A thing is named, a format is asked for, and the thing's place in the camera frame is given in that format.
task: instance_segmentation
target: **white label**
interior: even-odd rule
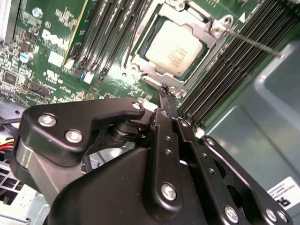
[[[268,194],[284,209],[300,203],[300,187],[292,177],[284,179],[268,191]]]
[[[48,62],[58,66],[58,67],[61,67],[62,63],[64,61],[64,57],[57,54],[56,52],[54,51],[51,51],[50,52],[50,55],[49,55],[49,59],[48,59]]]

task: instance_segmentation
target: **black dimm slot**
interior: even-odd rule
[[[270,7],[271,5],[275,5],[276,3],[272,2],[272,1],[265,1],[261,7],[258,8],[257,12],[255,13],[255,15],[261,15],[261,14],[264,14],[264,15],[267,15],[267,13],[269,11],[271,11],[272,7]],[[248,31],[251,29],[251,25],[252,24],[259,24],[260,22],[260,17],[259,16],[253,16],[251,18],[251,20],[245,25],[245,27],[242,29],[242,31],[240,32],[241,34],[247,36],[249,33]],[[236,47],[234,47],[234,45],[237,45],[238,43],[242,44],[243,41],[239,40],[239,39],[234,39],[232,41],[232,43],[230,44],[230,46],[233,46],[232,48],[227,48],[225,50],[225,52],[219,57],[218,61],[213,65],[213,67],[210,69],[210,71],[208,72],[208,74],[203,78],[202,80],[202,85],[204,85],[209,79],[210,79],[210,76],[209,74],[215,74],[216,73],[216,69],[219,69],[221,70],[222,67],[220,68],[220,66],[225,66],[224,65],[224,60],[228,57],[228,56],[232,56],[234,55],[232,52],[237,52],[238,49]],[[199,96],[200,93],[191,93],[190,96],[188,96],[188,98],[190,99],[195,99],[195,96]],[[183,104],[182,104],[182,108],[184,108],[184,111],[187,111],[189,110],[189,106],[193,105],[193,103],[190,103],[189,101],[184,101]]]
[[[255,62],[256,60],[260,61],[260,59],[262,57],[258,57],[258,59],[255,59],[255,58],[257,58],[257,56],[259,56],[259,55],[257,55],[258,53],[259,53],[259,50],[258,49],[254,49],[254,51],[251,52],[251,55],[248,56],[251,60],[247,61],[247,60],[243,59],[244,63],[243,63],[243,65],[240,66],[240,67],[242,67],[242,71],[240,71],[239,73],[238,72],[237,73],[232,73],[232,76],[235,77],[235,78],[233,80],[228,79],[227,83],[223,84],[221,86],[221,88],[218,90],[218,92],[215,95],[212,96],[211,100],[213,99],[214,101],[211,102],[211,100],[210,100],[207,103],[207,105],[215,104],[216,101],[217,101],[217,96],[222,96],[225,93],[228,95],[227,90],[233,85],[233,83],[240,84],[240,82],[243,81],[252,72],[252,71],[247,71],[246,67],[250,63]],[[201,108],[201,110],[199,110],[198,114],[195,117],[199,117],[200,115],[205,114],[207,112],[207,110],[208,109],[205,110],[205,107]]]
[[[266,2],[267,3],[267,5],[266,5],[266,8],[263,8],[263,9],[265,9],[265,10],[261,10],[261,14],[263,14],[263,15],[265,15],[266,16],[266,14],[269,12],[269,11],[271,11],[271,7],[270,7],[270,4],[272,4],[272,2]],[[263,20],[261,20],[259,17],[256,17],[255,19],[254,19],[254,21],[253,21],[253,24],[256,24],[255,25],[255,28],[256,27],[259,27],[258,25],[262,22]],[[249,37],[249,35],[252,33],[252,32],[254,32],[254,30],[249,30],[250,28],[249,28],[250,26],[247,26],[247,27],[245,27],[245,32],[243,32],[244,31],[244,29],[242,30],[242,32],[241,32],[241,34],[243,34],[243,35],[245,35],[246,37]],[[224,58],[224,60],[226,60],[226,61],[229,61],[229,60],[231,60],[231,57],[235,57],[235,56],[238,56],[238,55],[240,55],[240,54],[237,54],[238,52],[239,52],[239,50],[240,50],[240,47],[242,47],[242,45],[244,44],[244,42],[243,41],[241,41],[241,40],[239,40],[239,39],[237,39],[236,41],[233,41],[233,43],[232,43],[232,46],[233,46],[233,48],[231,48],[231,49],[229,49],[228,51],[225,51],[224,52],[224,54],[220,57],[220,58]],[[222,61],[222,62],[220,62],[220,64],[223,64],[221,67],[219,67],[219,65],[217,64],[215,64],[214,66],[213,66],[213,68],[210,70],[210,73],[209,74],[212,74],[212,76],[213,77],[211,77],[211,76],[209,76],[209,74],[207,74],[205,77],[204,77],[204,80],[203,80],[203,82],[202,82],[202,87],[201,88],[199,88],[199,91],[198,92],[196,92],[196,93],[194,93],[193,95],[194,96],[201,96],[201,94],[205,91],[205,88],[204,88],[204,86],[208,86],[208,85],[210,85],[210,83],[212,82],[212,80],[213,79],[215,79],[216,77],[217,77],[217,75],[218,75],[218,73],[220,72],[220,71],[222,71],[223,70],[223,68],[225,67],[225,62],[224,61]],[[196,97],[193,97],[192,99],[194,99],[193,100],[193,102],[192,103],[187,103],[185,106],[183,106],[183,107],[186,107],[185,108],[185,111],[187,111],[187,110],[191,110],[191,111],[194,111],[194,109],[193,109],[193,107],[195,108],[196,107],[196,105],[195,105],[195,102],[197,101],[197,98]]]
[[[115,17],[114,23],[111,25],[112,29],[109,30],[109,34],[108,34],[108,36],[107,36],[104,44],[102,45],[103,47],[102,47],[100,53],[97,54],[97,58],[95,60],[95,64],[97,65],[97,69],[99,69],[99,67],[101,66],[101,64],[102,64],[102,62],[104,60],[104,57],[105,57],[105,55],[107,53],[107,50],[111,46],[111,44],[113,42],[113,39],[116,36],[116,33],[120,29],[120,25],[123,22],[123,18],[126,15],[126,12],[129,10],[131,2],[132,2],[131,0],[126,1],[125,6],[122,7],[121,11]]]
[[[90,52],[87,54],[87,57],[85,58],[85,61],[88,62],[88,65],[90,65],[90,60],[92,59],[92,57],[94,57],[94,54],[98,48],[99,42],[103,37],[103,35],[105,35],[106,32],[110,32],[110,30],[112,29],[112,26],[110,25],[110,19],[115,11],[115,8],[117,7],[117,4],[118,4],[117,0],[110,0],[110,5],[106,7],[106,11],[103,13],[103,16],[101,17],[102,20],[101,20],[101,24],[99,25],[99,30],[97,32],[96,38],[93,41],[93,45],[91,47]],[[120,13],[123,4],[124,1],[121,2],[116,14]]]
[[[106,3],[106,6],[102,12],[102,15],[100,15],[101,10],[102,10],[103,6],[105,5],[105,1],[99,0],[97,9],[95,11],[95,15],[92,18],[92,21],[90,23],[88,31],[87,31],[85,38],[81,44],[79,55],[77,57],[79,60],[83,60],[86,57],[86,55],[90,52],[90,49],[93,46],[94,40],[96,39],[97,35],[99,34],[99,31],[100,31],[100,28],[102,25],[102,21],[104,18],[103,13],[105,14],[107,9],[110,7],[111,3],[112,3],[112,1],[109,1],[108,3]]]
[[[290,27],[287,26],[287,27],[285,28],[285,32],[280,33],[280,35],[286,35],[286,34],[288,33],[289,30],[290,30]],[[276,45],[279,43],[279,41],[280,41],[280,37],[277,36],[277,39],[271,44],[271,46],[276,46]],[[267,55],[268,55],[268,54],[267,54],[266,52],[263,52],[263,53],[261,53],[260,55],[257,55],[257,56],[256,56],[256,58],[257,58],[256,60],[253,60],[253,61],[248,62],[248,65],[249,65],[249,64],[252,64],[252,66],[250,67],[250,69],[249,69],[247,72],[245,72],[245,73],[243,74],[243,76],[240,77],[240,78],[238,79],[237,82],[231,84],[230,86],[227,87],[227,89],[223,90],[222,94],[220,95],[220,96],[221,96],[220,99],[214,99],[213,102],[210,102],[210,103],[208,104],[209,107],[208,107],[206,110],[203,110],[203,111],[202,111],[202,117],[200,117],[200,116],[198,115],[198,118],[199,118],[200,120],[206,120],[206,119],[208,119],[209,116],[212,115],[212,112],[214,112],[214,110],[216,110],[219,106],[221,106],[221,105],[225,102],[226,98],[227,98],[228,96],[230,96],[230,95],[236,90],[236,88],[239,87],[239,85],[241,85],[241,84],[245,81],[245,79],[246,79],[246,78],[254,71],[254,69],[255,69],[255,68],[263,61],[263,59],[264,59]]]
[[[138,1],[135,2],[134,6],[132,7],[132,11],[131,13],[128,15],[129,19],[127,19],[125,21],[125,24],[123,25],[123,29],[121,34],[118,36],[118,40],[116,41],[116,46],[113,49],[113,52],[110,54],[110,56],[108,57],[105,66],[103,67],[103,70],[101,71],[101,75],[102,76],[106,76],[108,71],[110,70],[110,68],[113,65],[113,62],[115,61],[117,54],[119,53],[119,50],[121,48],[121,46],[124,44],[131,27],[133,26],[133,24],[136,22],[138,23],[138,17],[140,15],[141,9],[143,7],[143,4],[139,4]]]
[[[287,26],[285,26],[285,29],[284,29],[283,33],[281,33],[282,35],[286,35],[286,34],[288,33],[291,24],[292,24],[292,22],[290,22]],[[280,37],[277,37],[277,39],[275,40],[274,43],[272,43],[272,45],[277,45],[277,44],[279,43],[279,41],[280,41]],[[261,54],[261,55],[258,57],[256,63],[251,64],[251,63],[249,62],[249,64],[251,64],[251,66],[250,66],[250,68],[248,69],[246,75],[252,73],[252,72],[255,70],[255,68],[261,63],[261,61],[262,61],[267,55],[268,55],[268,54],[267,54],[266,52],[264,52],[263,54]],[[206,113],[209,109],[210,109],[210,112],[214,112],[220,105],[222,105],[222,104],[225,102],[227,96],[230,96],[230,95],[235,91],[235,87],[238,87],[242,82],[243,82],[243,80],[240,81],[239,83],[237,83],[235,86],[231,87],[230,90],[225,90],[225,91],[223,92],[223,96],[221,97],[221,99],[218,100],[218,103],[216,103],[216,101],[211,102],[211,103],[210,103],[210,108],[208,108],[208,109],[205,111],[205,113]],[[207,120],[207,119],[211,116],[211,114],[212,114],[212,113],[207,113],[206,115],[204,115],[204,116],[201,118],[201,120]]]
[[[275,47],[295,20],[273,1],[265,1],[240,32]],[[200,84],[187,96],[180,111],[194,121],[206,121],[266,58],[268,54],[235,38]]]
[[[264,30],[262,30],[261,32],[257,32],[257,35],[255,35],[253,37],[253,39],[258,40],[260,43],[263,43],[263,41],[260,40],[260,37],[263,36],[265,34],[265,32],[267,32],[267,28],[265,28]],[[247,44],[245,47],[242,47],[242,49],[239,51],[240,54],[242,54],[243,56],[247,57],[247,54],[249,53],[249,51],[255,51],[254,46],[250,46],[249,44]],[[198,114],[200,114],[202,112],[202,106],[206,103],[206,101],[208,100],[208,98],[210,98],[215,91],[217,91],[217,88],[219,88],[219,86],[225,86],[225,84],[223,82],[226,82],[226,79],[229,81],[231,79],[236,79],[237,77],[234,78],[232,71],[234,70],[241,70],[241,68],[243,68],[244,64],[246,63],[247,59],[245,59],[244,57],[240,57],[237,54],[234,54],[234,58],[229,59],[234,61],[235,66],[231,69],[231,67],[229,67],[226,71],[222,70],[223,75],[219,76],[219,78],[217,78],[216,80],[213,80],[213,84],[208,87],[208,90],[206,90],[208,92],[208,95],[205,97],[205,99],[201,99],[201,101],[198,102],[197,104],[197,108],[194,110],[194,112],[197,114],[195,115],[194,113],[191,116],[197,116]]]
[[[263,20],[258,20],[255,24],[256,24],[256,26],[255,27],[257,27],[258,25],[260,25],[260,23],[262,22]],[[254,30],[247,30],[248,32],[246,32],[246,36],[247,37],[249,37],[249,35],[252,33],[252,32],[254,32]],[[232,60],[232,57],[240,57],[241,56],[241,54],[240,54],[240,48],[243,46],[243,45],[246,45],[246,46],[249,46],[249,44],[247,44],[247,43],[244,43],[243,41],[241,41],[241,40],[237,40],[236,42],[234,41],[234,43],[233,43],[233,48],[231,48],[230,49],[230,51],[228,52],[228,54],[224,54],[224,55],[222,55],[221,57],[223,57],[224,58],[224,60],[222,61],[222,66],[221,66],[221,68],[218,66],[218,65],[216,65],[215,67],[216,67],[216,69],[218,68],[218,71],[215,71],[215,70],[212,70],[211,72],[210,72],[210,74],[212,74],[212,76],[213,77],[211,77],[211,76],[209,76],[209,74],[208,74],[208,76],[207,76],[207,80],[206,81],[204,81],[203,82],[203,84],[202,84],[202,87],[201,88],[199,88],[199,91],[197,92],[197,93],[195,93],[194,95],[196,95],[198,98],[202,95],[202,93],[205,91],[205,86],[207,87],[207,86],[209,86],[210,84],[211,84],[211,82],[218,76],[218,73],[220,73],[220,72],[223,72],[223,70],[224,70],[224,67],[226,66],[226,62],[229,62],[229,63],[231,63],[231,62],[234,62],[234,60]],[[185,109],[185,110],[189,110],[189,109],[191,109],[192,111],[194,111],[195,110],[195,107],[196,107],[196,105],[195,105],[195,102],[197,101],[198,99],[197,98],[194,98],[194,100],[193,100],[193,103],[191,103],[190,104],[190,106],[188,106],[187,107],[187,109]]]

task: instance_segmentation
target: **ram slot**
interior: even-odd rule
[[[102,38],[110,32],[110,30],[112,29],[112,23],[114,23],[114,21],[116,20],[116,15],[118,15],[122,10],[122,5],[124,4],[124,1],[122,1],[120,4],[118,4],[118,2],[119,1],[117,0],[109,1],[105,7],[105,11],[103,11],[102,13],[103,16],[98,22],[99,29],[97,30],[90,50],[84,59],[84,61],[87,62],[87,68],[90,67],[90,62],[94,60],[95,54],[97,54],[97,49],[99,44],[101,43]]]
[[[108,71],[111,69],[113,62],[115,61],[115,59],[120,51],[120,48],[124,45],[134,23],[139,23],[139,21],[140,21],[139,17],[142,16],[142,14],[140,12],[142,12],[142,8],[143,8],[144,4],[145,4],[145,0],[143,0],[143,3],[140,3],[139,1],[136,0],[132,7],[132,10],[127,15],[128,19],[124,22],[121,32],[117,37],[114,49],[108,56],[106,63],[100,73],[100,76],[102,77],[102,79],[107,75]]]
[[[266,0],[240,33],[274,48],[296,21],[278,1]],[[266,52],[235,38],[186,97],[180,106],[181,113],[194,121],[206,122],[243,82],[253,77],[267,56]]]
[[[93,55],[93,58],[88,63],[88,70],[97,70],[101,66],[103,59],[108,51],[108,49],[112,46],[113,41],[120,35],[120,27],[122,23],[124,23],[124,18],[127,15],[128,11],[130,11],[132,5],[131,0],[122,1],[120,7],[118,7],[118,11],[113,21],[111,22],[108,29],[105,31],[107,34],[104,38],[100,38],[97,45],[97,53]]]

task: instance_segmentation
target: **silver screw head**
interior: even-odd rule
[[[182,124],[184,127],[188,127],[188,123],[185,122],[184,120],[181,121],[181,124]]]
[[[206,140],[207,140],[208,144],[210,144],[210,145],[215,145],[215,143],[213,142],[212,139],[208,138],[208,139],[206,139]]]
[[[43,16],[43,12],[40,8],[34,8],[32,10],[32,15],[35,17],[35,18],[41,18]]]
[[[135,109],[141,109],[141,108],[142,108],[142,107],[141,107],[138,103],[136,103],[136,102],[132,103],[132,106],[133,106]]]
[[[38,122],[44,127],[53,127],[56,124],[56,119],[51,115],[41,115]]]
[[[161,192],[162,192],[163,196],[167,200],[170,200],[170,201],[175,200],[175,198],[177,196],[175,189],[169,184],[163,184],[161,186]]]
[[[66,132],[65,136],[71,143],[79,143],[83,140],[82,134],[77,130],[69,130]]]
[[[285,221],[287,223],[287,218],[285,216],[285,214],[282,211],[277,211],[277,214],[280,216],[280,218],[282,218],[283,221]]]
[[[224,211],[225,211],[228,219],[231,222],[233,222],[235,224],[238,223],[238,221],[239,221],[238,214],[236,213],[236,211],[232,207],[227,205],[227,206],[225,206]]]
[[[165,110],[160,111],[161,114],[163,114],[163,116],[168,117],[168,113]]]
[[[272,220],[273,222],[277,221],[275,213],[272,210],[266,209],[266,213],[267,213],[268,217],[270,218],[270,220]]]

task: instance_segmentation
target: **gray plastic panel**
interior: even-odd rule
[[[300,41],[292,41],[206,129],[266,190],[300,184]],[[288,210],[300,224],[300,204]]]

